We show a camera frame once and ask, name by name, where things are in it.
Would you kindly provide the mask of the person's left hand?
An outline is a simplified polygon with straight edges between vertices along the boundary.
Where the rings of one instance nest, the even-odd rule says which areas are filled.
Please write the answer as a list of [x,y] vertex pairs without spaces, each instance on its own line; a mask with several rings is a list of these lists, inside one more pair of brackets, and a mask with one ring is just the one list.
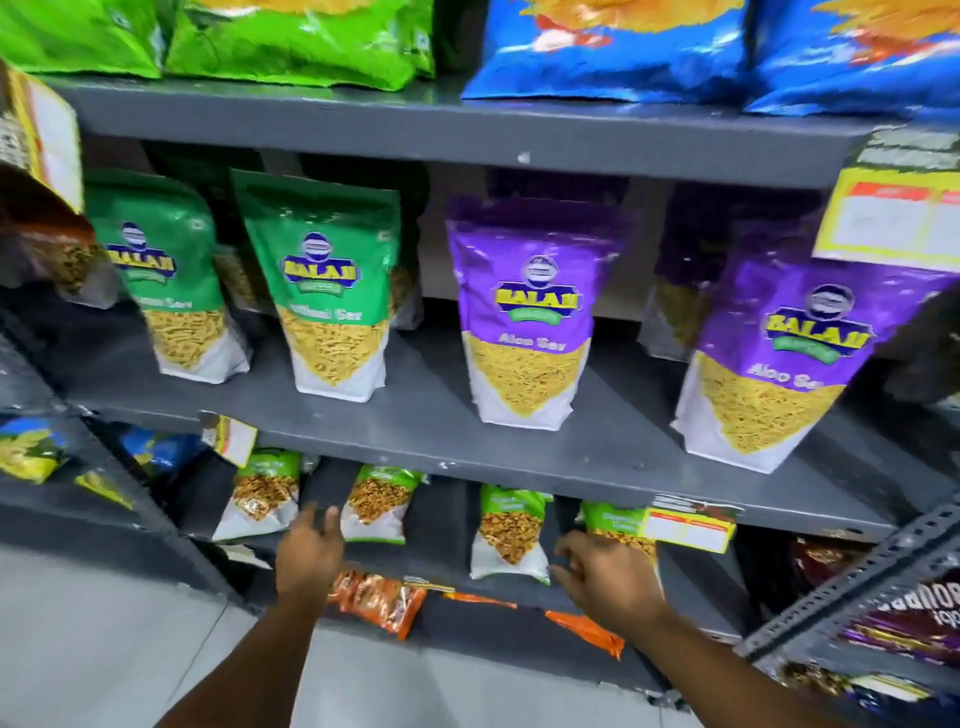
[[343,551],[323,545],[323,516],[316,502],[300,506],[296,518],[281,538],[274,562],[278,601],[309,607],[320,613],[328,602],[333,582],[341,572]]

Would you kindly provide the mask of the person's right hand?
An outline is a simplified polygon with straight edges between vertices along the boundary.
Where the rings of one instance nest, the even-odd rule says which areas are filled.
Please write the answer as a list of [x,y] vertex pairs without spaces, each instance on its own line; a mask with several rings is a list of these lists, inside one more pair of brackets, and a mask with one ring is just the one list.
[[559,566],[587,567],[596,578],[596,606],[578,606],[600,625],[635,647],[644,632],[668,613],[663,589],[649,558],[628,544],[572,530],[557,542]]

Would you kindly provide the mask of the person's left forearm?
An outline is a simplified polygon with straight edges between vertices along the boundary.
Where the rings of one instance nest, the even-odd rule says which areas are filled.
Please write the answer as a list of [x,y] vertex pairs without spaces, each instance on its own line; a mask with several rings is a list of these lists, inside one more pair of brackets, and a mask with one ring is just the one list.
[[282,592],[234,649],[153,728],[290,728],[329,587]]

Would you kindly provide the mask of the person's right forearm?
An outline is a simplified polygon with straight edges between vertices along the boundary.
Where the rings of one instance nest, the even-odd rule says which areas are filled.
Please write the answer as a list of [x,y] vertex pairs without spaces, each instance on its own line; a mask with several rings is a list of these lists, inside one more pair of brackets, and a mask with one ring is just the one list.
[[852,728],[672,611],[637,622],[629,640],[678,690],[703,728]]

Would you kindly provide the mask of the small light green pouch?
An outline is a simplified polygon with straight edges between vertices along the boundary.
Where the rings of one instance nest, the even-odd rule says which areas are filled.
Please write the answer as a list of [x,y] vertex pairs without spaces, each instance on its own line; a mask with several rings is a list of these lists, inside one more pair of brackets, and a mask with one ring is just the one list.
[[347,543],[406,543],[403,519],[414,492],[430,475],[402,467],[363,465],[341,510],[341,533]]
[[240,541],[289,528],[299,515],[302,474],[299,452],[256,446],[233,477],[211,541]]
[[483,484],[479,526],[470,553],[470,577],[529,577],[549,585],[548,559],[540,539],[547,504],[553,500],[551,494],[541,491]]
[[646,511],[646,507],[622,508],[606,502],[582,500],[575,523],[586,532],[643,552],[651,561],[657,585],[663,588],[657,542],[643,533]]

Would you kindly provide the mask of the small yellow white price tag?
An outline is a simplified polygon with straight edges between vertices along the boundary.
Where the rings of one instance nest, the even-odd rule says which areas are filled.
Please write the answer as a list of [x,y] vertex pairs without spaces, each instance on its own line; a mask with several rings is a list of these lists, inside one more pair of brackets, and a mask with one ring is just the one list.
[[199,423],[202,443],[237,469],[247,467],[257,444],[257,427],[206,410],[199,412]]
[[659,493],[646,507],[639,535],[651,541],[724,554],[745,513],[739,506]]

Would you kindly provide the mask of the green snack pouch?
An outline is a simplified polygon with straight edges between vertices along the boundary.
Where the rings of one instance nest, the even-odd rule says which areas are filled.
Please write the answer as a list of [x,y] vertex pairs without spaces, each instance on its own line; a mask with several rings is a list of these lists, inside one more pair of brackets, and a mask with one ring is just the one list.
[[84,174],[97,243],[136,303],[162,375],[222,384],[251,367],[247,339],[214,267],[215,230],[199,193],[166,176]]
[[364,404],[386,383],[399,192],[232,169],[302,394]]
[[420,217],[429,201],[426,164],[409,160],[375,159],[331,154],[298,154],[304,176],[352,187],[395,190],[400,200],[399,252],[390,271],[390,326],[411,332],[424,320],[418,245]]
[[216,237],[213,264],[236,310],[275,317],[277,310],[234,194],[232,171],[261,172],[257,151],[234,147],[144,141],[154,171],[193,188],[209,208]]

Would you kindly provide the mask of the dark red snack packet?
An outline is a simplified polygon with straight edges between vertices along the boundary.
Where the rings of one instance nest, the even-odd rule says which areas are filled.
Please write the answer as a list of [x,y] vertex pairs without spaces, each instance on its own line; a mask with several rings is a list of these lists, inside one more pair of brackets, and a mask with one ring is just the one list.
[[873,550],[870,543],[797,536],[788,546],[794,583],[804,594],[857,564]]

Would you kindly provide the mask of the purple snack pouch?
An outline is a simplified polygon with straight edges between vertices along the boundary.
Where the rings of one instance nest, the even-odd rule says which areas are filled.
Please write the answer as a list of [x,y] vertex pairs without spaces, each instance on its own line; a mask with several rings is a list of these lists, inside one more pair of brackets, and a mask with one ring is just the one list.
[[769,475],[879,344],[960,275],[813,255],[816,220],[731,225],[672,428],[689,455]]
[[446,231],[471,398],[487,424],[558,431],[594,335],[594,305],[633,227],[613,205],[450,202]]
[[726,265],[735,222],[802,216],[821,200],[814,190],[679,182],[666,205],[637,338],[645,353],[689,361]]

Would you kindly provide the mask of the grey perforated metal rack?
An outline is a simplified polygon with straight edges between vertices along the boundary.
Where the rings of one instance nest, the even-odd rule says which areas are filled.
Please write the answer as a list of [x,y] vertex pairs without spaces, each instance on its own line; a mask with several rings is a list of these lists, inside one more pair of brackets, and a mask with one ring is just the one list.
[[764,623],[734,653],[771,677],[788,662],[826,658],[854,619],[955,568],[960,568],[960,490]]

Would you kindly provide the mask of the yellow blue snack packet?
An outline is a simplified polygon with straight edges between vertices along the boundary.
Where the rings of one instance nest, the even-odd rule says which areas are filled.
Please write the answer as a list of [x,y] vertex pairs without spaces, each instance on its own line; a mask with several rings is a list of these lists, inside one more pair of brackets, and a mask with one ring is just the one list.
[[65,439],[46,418],[0,423],[0,475],[42,485],[70,460]]

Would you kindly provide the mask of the dark purple snack packet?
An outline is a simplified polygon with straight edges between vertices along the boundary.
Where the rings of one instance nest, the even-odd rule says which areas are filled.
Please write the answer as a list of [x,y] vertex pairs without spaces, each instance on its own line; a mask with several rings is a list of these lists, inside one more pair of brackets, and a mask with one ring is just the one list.
[[855,618],[839,638],[960,669],[960,567]]

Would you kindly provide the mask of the brown snack pouch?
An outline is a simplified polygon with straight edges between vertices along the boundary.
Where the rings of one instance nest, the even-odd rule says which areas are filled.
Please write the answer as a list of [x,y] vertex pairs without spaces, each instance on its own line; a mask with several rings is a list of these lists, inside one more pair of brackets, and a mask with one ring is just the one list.
[[67,303],[96,310],[120,302],[118,275],[70,196],[76,191],[0,162],[0,288],[47,283]]

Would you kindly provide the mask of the grey metal shelf rack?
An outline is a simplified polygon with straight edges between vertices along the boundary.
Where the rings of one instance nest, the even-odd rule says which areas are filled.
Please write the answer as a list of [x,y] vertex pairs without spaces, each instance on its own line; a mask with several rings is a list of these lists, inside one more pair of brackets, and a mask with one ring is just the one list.
[[[231,81],[64,77],[54,91],[74,104],[82,131],[106,141],[159,140],[330,153],[365,159],[471,164],[538,171],[633,174],[692,180],[823,188],[835,181],[858,142],[886,125],[850,117],[763,117],[728,108],[534,101],[459,100],[462,79],[418,81],[399,93],[297,88]],[[557,433],[482,423],[469,413],[467,365],[454,304],[426,305],[421,329],[389,344],[397,385],[368,404],[338,403],[295,392],[282,362],[277,324],[241,322],[260,346],[251,372],[208,385],[162,376],[136,311],[123,304],[104,319],[71,312],[42,285],[0,291],[0,326],[31,350],[66,401],[103,421],[162,431],[198,431],[200,412],[258,427],[267,446],[321,455],[306,497],[331,504],[349,489],[352,464],[383,460],[435,476],[424,504],[414,504],[410,555],[353,547],[361,566],[389,577],[433,578],[443,587],[515,601],[515,615],[494,606],[434,601],[414,626],[415,645],[502,664],[609,683],[682,710],[645,658],[614,667],[589,657],[574,637],[534,616],[534,608],[574,611],[558,586],[495,577],[470,585],[469,527],[478,518],[481,482],[530,487],[558,498],[546,537],[556,542],[583,500],[646,506],[655,495],[683,496],[745,509],[740,526],[795,531],[873,544],[907,526],[960,490],[927,445],[912,451],[915,412],[862,398],[829,414],[777,472],[751,473],[683,452],[668,425],[668,396],[678,394],[679,366],[630,344],[638,327],[604,320],[583,378],[583,405]],[[183,490],[178,528],[192,540],[212,531],[225,499],[229,467]],[[760,623],[733,555],[695,555],[671,545],[662,556],[666,595],[712,637],[735,648]],[[838,639],[807,664],[845,674],[889,674],[960,696],[960,668],[857,647]]]

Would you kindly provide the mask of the bright green snack packet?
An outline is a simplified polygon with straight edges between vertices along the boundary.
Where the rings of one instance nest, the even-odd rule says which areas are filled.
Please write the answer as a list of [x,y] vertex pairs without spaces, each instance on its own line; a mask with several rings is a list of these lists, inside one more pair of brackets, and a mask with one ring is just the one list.
[[179,0],[164,71],[403,90],[434,79],[433,0]]
[[178,0],[0,0],[0,58],[31,74],[158,79]]

